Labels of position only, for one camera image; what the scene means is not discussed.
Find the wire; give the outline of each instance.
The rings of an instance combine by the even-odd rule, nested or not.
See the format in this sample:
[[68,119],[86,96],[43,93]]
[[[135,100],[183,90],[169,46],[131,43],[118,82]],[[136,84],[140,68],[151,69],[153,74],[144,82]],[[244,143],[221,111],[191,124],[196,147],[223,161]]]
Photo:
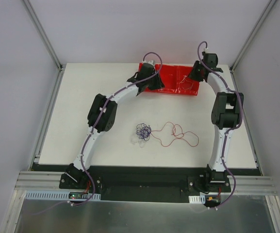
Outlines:
[[209,191],[204,191],[204,190],[196,187],[195,185],[193,185],[193,189],[200,192],[200,193],[204,193],[204,194],[209,194],[210,193]]
[[151,134],[151,127],[144,123],[138,124],[136,126],[136,135],[139,136],[139,139],[143,139],[144,141],[149,141]]
[[[164,127],[166,126],[166,124],[168,124],[168,123],[172,124],[172,126],[173,126],[173,128],[172,128],[172,134],[171,134],[171,135],[173,135],[175,138],[171,141],[171,143],[170,143],[169,145],[165,146],[165,145],[163,144],[162,140],[161,140],[160,138],[158,138],[158,137],[155,137],[155,136],[153,135],[152,132],[161,132],[161,131],[164,129]],[[198,146],[198,144],[199,144],[199,137],[197,136],[197,134],[195,134],[195,133],[193,133],[193,132],[191,132],[191,131],[186,131],[186,132],[183,133],[183,129],[182,129],[181,125],[179,125],[179,124],[173,124],[171,121],[166,122],[166,124],[164,124],[164,126],[162,127],[161,130],[152,130],[151,133],[150,133],[154,138],[156,138],[156,139],[158,139],[158,140],[160,141],[160,143],[161,143],[161,145],[162,145],[163,147],[169,147],[169,146],[170,146],[175,140],[177,140],[177,139],[184,140],[184,141],[187,142],[191,147],[196,147],[196,146]],[[176,126],[180,127],[181,133],[175,134],[175,133],[176,133],[176,130],[177,130],[177,129],[176,129]],[[187,133],[192,133],[193,135],[195,135],[195,136],[197,137],[198,142],[197,142],[196,145],[191,145],[187,140],[185,140],[185,139],[183,138],[183,137],[185,136],[185,134],[187,134]]]
[[236,125],[236,126],[233,127],[233,128],[230,128],[229,130],[227,130],[227,131],[225,132],[225,138],[224,138],[224,143],[223,143],[223,148],[222,148],[221,159],[222,159],[222,163],[223,163],[223,166],[224,166],[225,170],[226,170],[226,171],[231,175],[231,177],[233,178],[233,188],[232,188],[231,194],[226,198],[225,201],[223,201],[223,202],[220,204],[220,205],[222,205],[222,204],[224,204],[225,202],[227,202],[227,201],[233,196],[233,194],[234,194],[234,192],[235,192],[235,190],[236,190],[236,185],[237,185],[236,178],[235,178],[235,176],[232,174],[232,172],[228,169],[228,167],[226,166],[226,163],[225,163],[225,161],[224,161],[224,154],[225,154],[225,148],[226,148],[226,141],[227,141],[227,138],[228,138],[228,133],[229,133],[231,130],[238,129],[238,128],[241,126],[241,124],[242,124],[242,119],[243,119],[243,108],[242,108],[242,103],[241,103],[241,99],[240,99],[239,92],[236,91],[236,90],[231,90],[231,89],[228,87],[228,85],[227,85],[225,79],[224,79],[221,75],[219,75],[217,72],[215,72],[214,70],[212,70],[212,69],[210,69],[209,67],[207,67],[206,64],[204,64],[204,62],[202,61],[202,59],[201,59],[201,57],[200,57],[200,52],[199,52],[200,46],[201,46],[202,44],[205,44],[205,45],[206,45],[206,49],[208,48],[208,43],[207,43],[206,41],[202,41],[202,42],[198,45],[197,54],[198,54],[198,58],[199,58],[201,64],[202,64],[208,71],[212,72],[212,73],[215,74],[217,77],[219,77],[219,78],[222,80],[222,82],[224,83],[224,85],[225,85],[225,87],[226,87],[226,89],[227,89],[228,91],[233,92],[233,93],[236,94],[236,96],[237,96],[237,101],[238,101],[238,103],[239,103],[239,109],[240,109],[240,112],[239,112],[239,124]]
[[87,193],[88,193],[89,188],[90,188],[90,185],[91,185],[91,182],[90,182],[90,181],[89,181],[89,182],[87,182],[87,188],[86,188],[86,190],[85,190],[85,191],[83,191],[83,193],[82,193],[82,194],[87,194]]
[[83,146],[82,146],[82,150],[81,150],[81,154],[82,154],[82,155],[81,155],[81,164],[82,164],[83,170],[85,171],[85,173],[87,174],[87,176],[91,179],[91,182],[92,182],[92,185],[93,185],[93,194],[92,194],[88,199],[86,199],[84,202],[82,202],[82,203],[80,203],[80,204],[84,204],[84,203],[86,203],[88,200],[90,200],[90,199],[93,197],[93,195],[95,194],[95,190],[96,190],[96,189],[95,189],[95,183],[93,182],[92,177],[89,175],[89,173],[88,173],[88,171],[86,170],[86,168],[85,168],[85,166],[84,166],[84,164],[83,164],[83,161],[82,161],[83,152],[84,152],[84,150],[85,150],[85,147],[86,147],[86,145],[87,145],[87,142],[88,142],[89,139],[91,138],[91,135],[94,134],[94,129],[95,129],[96,125],[98,124],[98,122],[99,122],[99,120],[100,120],[100,118],[101,118],[101,116],[102,116],[102,114],[103,114],[103,112],[104,112],[104,109],[106,108],[106,105],[108,104],[108,102],[109,102],[115,95],[119,94],[119,93],[122,92],[123,90],[125,90],[125,89],[127,89],[127,88],[129,88],[129,87],[131,87],[131,86],[133,86],[133,85],[136,85],[136,84],[138,84],[138,83],[141,83],[141,82],[144,82],[144,81],[146,81],[146,80],[149,80],[149,79],[151,79],[152,77],[154,77],[155,75],[159,74],[160,70],[161,70],[162,67],[163,67],[163,61],[162,61],[161,57],[160,57],[157,53],[155,53],[155,52],[148,52],[147,54],[145,54],[144,57],[143,57],[143,61],[145,60],[146,56],[149,55],[149,54],[155,54],[155,55],[159,58],[159,60],[160,60],[159,69],[158,69],[154,74],[150,75],[149,77],[147,77],[147,78],[145,78],[145,79],[142,79],[142,80],[139,80],[139,81],[136,81],[136,82],[134,82],[134,83],[131,83],[131,84],[128,85],[128,86],[125,86],[125,87],[119,89],[118,91],[116,91],[116,92],[115,92],[114,94],[112,94],[109,98],[107,98],[107,100],[105,101],[105,103],[104,103],[104,105],[103,105],[103,107],[102,107],[102,109],[101,109],[101,111],[100,111],[100,113],[99,113],[99,115],[98,115],[98,117],[97,117],[97,119],[96,119],[96,122],[94,123],[94,125],[93,125],[92,128],[91,128],[91,131],[90,131],[89,136],[86,138],[86,140],[85,140],[85,142],[84,142],[84,144],[83,144]]
[[180,83],[187,82],[187,83],[191,83],[192,85],[191,85],[191,87],[189,87],[189,88],[184,88],[184,87],[182,87],[182,89],[183,89],[183,90],[191,90],[191,89],[193,88],[193,86],[194,86],[194,82],[189,81],[189,80],[187,80],[186,78],[187,78],[187,75],[184,75],[184,77],[183,77],[182,81],[180,81]]
[[136,85],[136,84],[138,84],[138,83],[144,82],[144,81],[146,81],[146,80],[148,80],[148,79],[151,79],[151,78],[154,77],[155,75],[159,74],[160,70],[161,70],[162,67],[163,67],[163,61],[162,61],[161,57],[160,57],[157,53],[155,53],[155,52],[148,52],[147,54],[145,54],[144,57],[143,57],[143,61],[145,60],[146,56],[149,55],[149,54],[155,54],[155,55],[159,58],[159,60],[160,60],[159,69],[158,69],[154,74],[150,75],[149,77],[147,77],[147,78],[145,78],[145,79],[142,79],[142,80],[139,80],[139,81],[136,81],[136,82],[134,82],[134,83],[131,83],[131,84],[128,85],[128,86],[125,86],[125,87],[119,89],[118,91],[116,91],[116,92],[115,92],[114,94],[112,94],[109,98],[107,98],[107,100],[106,100],[105,103],[104,103],[104,106],[102,107],[102,109],[101,109],[101,111],[100,111],[100,114],[99,114],[99,116],[98,116],[98,118],[97,118],[95,124],[92,126],[92,129],[91,129],[91,132],[90,132],[89,136],[86,138],[86,140],[85,140],[85,142],[84,142],[84,144],[83,144],[83,146],[82,146],[81,154],[83,154],[83,151],[85,150],[85,147],[86,147],[86,145],[87,145],[88,140],[90,139],[91,135],[93,135],[93,131],[94,131],[96,125],[98,124],[98,122],[99,122],[99,120],[100,120],[100,118],[101,118],[101,115],[103,114],[103,111],[104,111],[104,109],[106,108],[107,103],[108,103],[115,95],[119,94],[120,92],[122,92],[123,90],[127,89],[128,87],[131,87],[131,86]]

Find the silver metal surface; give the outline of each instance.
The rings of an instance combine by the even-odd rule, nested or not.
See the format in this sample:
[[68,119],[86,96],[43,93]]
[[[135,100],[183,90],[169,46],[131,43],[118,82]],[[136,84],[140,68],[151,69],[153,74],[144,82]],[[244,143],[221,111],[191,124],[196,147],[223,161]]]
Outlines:
[[37,143],[33,150],[33,157],[32,157],[31,163],[30,163],[30,168],[32,167],[34,162],[38,163],[38,161],[39,161],[40,153],[41,153],[42,147],[44,145],[44,141],[45,141],[46,133],[48,130],[52,111],[53,111],[55,102],[57,100],[59,88],[60,88],[61,81],[62,81],[63,74],[64,74],[64,70],[65,70],[65,67],[63,67],[63,69],[59,72],[56,82],[53,86],[53,90],[52,90],[52,93],[50,96],[50,100],[48,102],[47,110],[46,110],[44,119],[42,121],[41,130],[40,130],[40,133],[38,134]]
[[[238,89],[238,86],[237,86],[237,83],[236,83],[236,79],[235,79],[235,76],[234,76],[234,73],[233,73],[233,72],[231,73],[231,79],[232,79],[232,82],[233,82],[233,85],[234,85],[235,90],[236,90],[236,91],[240,91],[240,90]],[[247,137],[248,137],[248,140],[249,140],[250,145],[251,145],[251,149],[252,149],[252,153],[253,153],[254,160],[255,160],[255,163],[256,163],[256,167],[260,170],[261,174],[263,175],[262,167],[261,167],[260,162],[259,162],[259,159],[258,159],[258,157],[257,157],[255,145],[254,145],[254,142],[253,142],[253,140],[252,140],[251,131],[250,131],[250,128],[249,128],[249,126],[248,126],[247,116],[246,116],[246,113],[245,113],[244,109],[243,109],[243,121],[244,121],[245,126],[246,126]]]
[[251,33],[249,34],[249,36],[247,37],[247,40],[245,41],[243,47],[240,49],[238,56],[236,57],[233,65],[231,66],[231,71],[233,72],[236,67],[238,66],[239,62],[241,61],[242,57],[245,55],[247,49],[249,48],[251,42],[253,41],[253,39],[255,38],[255,35],[258,33],[258,31],[260,30],[260,28],[262,27],[263,23],[265,22],[265,20],[267,19],[268,15],[270,14],[270,12],[272,11],[272,9],[274,8],[274,6],[276,5],[276,3],[278,2],[278,0],[270,0],[268,2],[268,4],[266,5],[265,9],[263,10],[261,16],[259,17],[259,19],[257,20],[254,28],[252,29]]
[[92,201],[71,207],[25,200],[22,233],[273,233],[265,197],[234,196],[217,211],[202,204]]
[[279,197],[266,196],[268,209],[271,215],[271,219],[276,233],[280,233],[280,201]]
[[15,231],[25,194],[25,190],[15,190],[13,192],[6,217],[2,223],[2,233],[13,233]]
[[[59,182],[62,172],[22,171],[19,174],[15,190],[60,190]],[[235,176],[237,186],[236,195],[275,196],[276,188],[271,177],[266,176]]]
[[45,45],[47,51],[49,52],[52,60],[56,64],[57,68],[59,70],[61,70],[62,65],[61,65],[61,63],[59,61],[59,58],[58,58],[56,52],[54,51],[54,49],[53,49],[53,47],[52,47],[52,45],[51,45],[51,43],[50,43],[46,33],[45,33],[45,30],[44,30],[42,24],[40,23],[37,15],[36,15],[36,12],[33,9],[30,1],[29,0],[22,0],[22,3],[24,5],[24,7],[26,8],[26,10],[27,10],[27,12],[28,12],[28,14],[29,14],[29,16],[31,18],[32,23],[36,27],[36,30],[37,30],[39,36],[41,37],[42,41],[44,42],[44,45]]

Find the white curved arm segment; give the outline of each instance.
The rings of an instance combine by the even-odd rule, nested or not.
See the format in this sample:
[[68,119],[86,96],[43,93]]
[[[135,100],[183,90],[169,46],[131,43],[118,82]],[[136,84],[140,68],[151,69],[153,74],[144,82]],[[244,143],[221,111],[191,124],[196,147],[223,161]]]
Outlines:
[[[213,91],[215,94],[218,92],[225,92],[225,93],[231,93],[226,89],[225,84],[223,81],[215,74],[210,73],[208,75],[207,83],[212,87]],[[225,132],[229,130],[229,128],[224,128],[220,130],[216,125],[214,125],[214,130],[215,130],[215,135],[214,135],[214,144],[213,144],[213,151],[212,151],[212,156],[209,161],[209,167],[211,170],[216,170],[216,171],[225,171],[225,168],[222,163],[222,149],[223,149],[223,144],[225,140]],[[228,157],[228,149],[229,149],[229,144],[231,142],[231,135],[233,133],[233,130],[231,130],[228,134],[228,138],[226,141],[226,147],[224,151],[224,161],[225,164],[227,165],[227,157]]]
[[[225,141],[225,132],[229,130],[229,128],[223,128],[222,130],[220,130],[216,125],[214,125],[214,130],[215,130],[214,144],[213,144],[212,156],[209,161],[209,167],[211,168],[211,170],[223,172],[225,171],[225,168],[222,163],[222,150]],[[227,165],[228,149],[231,142],[232,133],[233,130],[228,132],[226,145],[225,145],[224,161],[226,165]]]
[[[130,82],[126,82],[125,86],[128,86],[132,83]],[[117,104],[121,103],[129,98],[135,97],[138,94],[138,90],[139,88],[136,85],[130,86],[127,89],[119,92],[117,95],[114,95],[113,98],[111,98],[111,101],[115,101]],[[105,132],[100,132],[98,133],[98,131],[96,129],[93,129],[93,133],[91,133],[92,131],[92,126],[88,128],[88,133],[87,136],[84,140],[84,142],[87,140],[87,138],[89,137],[89,135],[91,134],[89,140],[87,141],[86,145],[85,145],[85,149],[83,151],[83,154],[81,154],[81,151],[79,153],[79,155],[77,155],[76,159],[74,160],[74,167],[76,167],[78,170],[82,170],[82,163],[81,163],[81,156],[82,156],[82,160],[83,160],[83,164],[85,166],[86,169],[89,169],[91,166],[91,159],[96,147],[96,143],[99,141],[99,139],[101,138],[101,136],[105,133]]]
[[225,93],[231,93],[228,91],[225,87],[225,84],[223,81],[215,74],[210,73],[208,75],[207,83],[212,87],[215,94],[218,92],[225,92]]

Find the red plastic bag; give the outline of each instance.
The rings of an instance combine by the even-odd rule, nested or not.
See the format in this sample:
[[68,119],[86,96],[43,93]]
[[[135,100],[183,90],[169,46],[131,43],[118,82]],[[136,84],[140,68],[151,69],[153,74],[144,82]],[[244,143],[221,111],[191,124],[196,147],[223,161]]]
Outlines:
[[[159,67],[159,64],[155,65],[156,70],[158,70]],[[160,71],[160,78],[165,87],[154,91],[150,91],[146,88],[145,91],[196,96],[198,94],[199,82],[193,81],[187,77],[192,69],[192,67],[185,66],[163,65]]]

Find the metal frame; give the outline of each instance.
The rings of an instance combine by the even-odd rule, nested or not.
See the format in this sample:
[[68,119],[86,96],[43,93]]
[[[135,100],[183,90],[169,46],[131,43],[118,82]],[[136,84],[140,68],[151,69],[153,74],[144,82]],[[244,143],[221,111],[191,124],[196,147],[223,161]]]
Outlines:
[[43,41],[47,51],[49,52],[52,60],[54,61],[58,70],[60,71],[62,69],[62,64],[61,64],[56,52],[54,51],[54,49],[51,45],[51,42],[49,41],[49,39],[48,39],[48,37],[45,33],[45,30],[44,30],[42,24],[40,23],[39,18],[37,17],[35,10],[32,7],[32,4],[30,3],[29,0],[21,0],[21,1],[24,5],[25,9],[27,10],[31,21],[34,24],[34,26],[35,26],[41,40]]
[[[231,71],[231,79],[232,79],[232,82],[233,82],[235,90],[239,91],[237,83],[236,83],[236,79],[235,79],[235,76],[234,76],[234,73],[232,71]],[[255,145],[254,145],[254,142],[252,140],[251,131],[250,131],[250,128],[249,128],[249,125],[248,125],[248,122],[247,122],[247,116],[246,116],[246,113],[245,113],[244,110],[243,110],[243,121],[244,121],[245,126],[246,126],[247,137],[248,137],[248,140],[249,140],[251,148],[252,148],[252,153],[253,153],[253,156],[254,156],[254,159],[255,159],[256,167],[260,170],[261,174],[263,175],[262,166],[261,166],[260,161],[259,161],[259,159],[257,157]]]
[[57,100],[59,88],[60,88],[62,78],[63,78],[63,74],[64,74],[64,70],[65,70],[65,66],[62,66],[62,69],[59,71],[58,76],[56,78],[56,82],[53,86],[53,90],[52,90],[51,95],[50,95],[50,100],[49,100],[48,105],[47,105],[47,110],[46,110],[45,116],[44,116],[43,121],[42,121],[40,132],[38,134],[38,139],[37,139],[36,145],[35,145],[34,150],[33,150],[32,159],[31,159],[29,169],[31,169],[33,163],[38,162],[38,160],[40,158],[40,153],[42,151],[42,147],[43,147],[43,144],[44,144],[44,141],[45,141],[45,137],[46,137],[46,133],[47,133],[47,130],[48,130],[49,123],[50,123],[53,108],[54,108],[54,105],[55,105],[56,100]]
[[[41,40],[44,43],[44,46],[48,50],[52,60],[56,64],[59,75],[56,79],[53,91],[51,93],[50,101],[48,103],[47,111],[44,116],[42,127],[40,130],[40,134],[37,140],[37,143],[34,148],[33,152],[33,162],[38,162],[40,157],[40,152],[44,143],[44,139],[46,136],[46,132],[48,129],[48,125],[50,122],[50,117],[54,108],[54,104],[57,98],[57,94],[59,91],[59,87],[62,81],[64,68],[61,65],[59,58],[55,50],[53,49],[44,28],[42,27],[39,18],[36,15],[35,10],[33,9],[29,0],[21,0],[25,9],[30,16],[30,19],[34,26],[36,27],[38,34]],[[231,73],[236,69],[238,64],[240,63],[241,59],[245,55],[247,49],[250,47],[252,41],[255,38],[255,35],[263,26],[265,20],[269,16],[270,12],[273,10],[274,6],[278,0],[270,0],[266,5],[265,9],[263,10],[261,16],[259,17],[258,21],[256,22],[255,26],[253,27],[251,33],[249,34],[247,40],[245,41],[243,47],[240,49],[238,56],[236,57],[233,65],[231,66]],[[237,89],[235,79],[233,78],[234,85]],[[253,141],[251,139],[250,131],[248,128],[248,124],[246,121],[246,116],[244,115],[244,120],[247,126],[247,133],[249,136],[249,140],[251,146],[254,149],[256,161],[258,161],[256,156],[255,147]],[[23,204],[23,200],[27,193],[27,190],[40,190],[40,191],[55,191],[55,192],[65,192],[66,190],[59,189],[59,181],[62,173],[61,172],[34,172],[34,171],[22,171],[19,174],[15,190],[13,192],[11,202],[6,214],[6,218],[2,225],[2,232],[6,233],[13,233],[16,229],[16,225],[19,219],[19,213]],[[266,200],[268,203],[269,212],[274,223],[275,231],[280,233],[280,201],[279,197],[277,196],[277,191],[274,186],[273,180],[271,177],[264,177],[264,176],[236,176],[237,179],[237,188],[235,195],[261,195],[266,196]],[[233,179],[230,177],[230,183],[233,185]]]
[[[63,172],[22,171],[18,176],[15,190],[68,191],[60,189],[59,183]],[[277,191],[271,177],[267,176],[235,176],[237,181],[235,195],[276,196]],[[233,179],[229,176],[230,185]]]
[[280,233],[280,200],[278,196],[266,196],[268,209],[276,233]]
[[15,190],[13,192],[8,211],[2,224],[1,232],[14,233],[19,221],[21,207],[25,198],[26,190]]
[[268,2],[268,4],[266,5],[266,7],[264,8],[261,16],[258,18],[255,26],[253,27],[252,31],[250,32],[250,34],[248,35],[244,45],[242,46],[242,48],[240,49],[233,65],[231,66],[231,72],[233,72],[238,64],[240,63],[241,59],[243,58],[243,56],[245,55],[247,49],[250,47],[252,41],[254,40],[256,34],[259,32],[259,30],[261,29],[261,27],[263,26],[264,22],[266,21],[266,19],[268,18],[269,14],[271,13],[271,11],[273,10],[273,8],[275,7],[276,3],[278,2],[278,0],[270,0]]

